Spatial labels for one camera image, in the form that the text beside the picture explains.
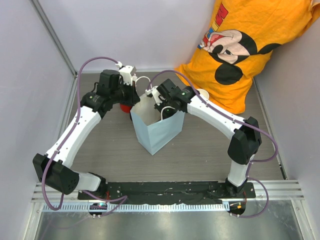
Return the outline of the orange Mickey Mouse cloth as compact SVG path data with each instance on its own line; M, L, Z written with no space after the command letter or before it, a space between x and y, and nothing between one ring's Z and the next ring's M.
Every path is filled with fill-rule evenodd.
M178 77L241 114L253 78L273 50L303 35L319 16L316 0L217 0L190 62L176 68Z

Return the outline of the light blue paper bag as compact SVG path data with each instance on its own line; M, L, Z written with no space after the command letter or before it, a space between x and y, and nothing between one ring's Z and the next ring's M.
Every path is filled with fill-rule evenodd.
M152 156L182 131L185 118L182 111L161 117L154 105L155 100L144 93L130 111L137 140Z

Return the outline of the aluminium frame rail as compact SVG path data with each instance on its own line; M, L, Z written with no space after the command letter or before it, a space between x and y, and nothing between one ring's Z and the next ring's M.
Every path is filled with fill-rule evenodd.
M67 65L68 69L72 73L73 76L77 75L77 70L75 69L74 65L72 64L65 48L63 47L56 31L54 30L47 14L45 13L41 3L39 0L30 0L32 7L34 8L35 12L37 13L40 21L42 22L44 28L46 29L49 37L53 41L55 47L57 48L59 54L61 55L64 63Z

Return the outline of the red straw holder cup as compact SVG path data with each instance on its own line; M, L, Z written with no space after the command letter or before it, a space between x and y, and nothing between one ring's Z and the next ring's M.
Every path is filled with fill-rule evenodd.
M129 114L131 112L132 106L125 105L125 104L120 104L119 106L124 113Z

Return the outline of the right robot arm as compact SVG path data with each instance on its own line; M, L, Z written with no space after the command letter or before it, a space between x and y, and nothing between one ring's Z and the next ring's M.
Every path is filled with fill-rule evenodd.
M257 131L258 121L253 117L245 119L234 115L213 104L193 87L180 89L170 79L147 90L146 94L154 98L155 109L165 118L177 111L188 113L209 123L230 140L227 154L231 166L225 190L233 198L242 194L248 180L249 163L262 143L261 134Z

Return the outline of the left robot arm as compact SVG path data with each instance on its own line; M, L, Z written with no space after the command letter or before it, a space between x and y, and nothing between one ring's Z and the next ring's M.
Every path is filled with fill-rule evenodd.
M100 200L107 192L106 180L94 173L71 170L76 154L93 128L115 104L134 106L140 101L133 66L120 70L105 69L94 89L80 101L80 110L58 141L44 155L36 154L32 162L43 187L49 186L64 195L86 190Z

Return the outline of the stack of paper cups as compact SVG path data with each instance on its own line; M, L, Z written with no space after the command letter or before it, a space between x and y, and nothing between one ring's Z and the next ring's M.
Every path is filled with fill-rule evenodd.
M202 95L205 99L209 99L210 98L210 95L209 95L209 93L206 91L206 90L204 90L204 89L197 89L197 91L199 92L199 94L200 95Z

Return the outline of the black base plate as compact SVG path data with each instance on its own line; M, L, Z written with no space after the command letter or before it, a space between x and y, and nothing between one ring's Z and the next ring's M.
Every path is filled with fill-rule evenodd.
M253 183L245 182L233 188L229 183L218 181L171 181L171 182L109 182L101 192L92 195L115 200L123 196L127 200L122 207L204 207L222 204L223 200L254 199Z

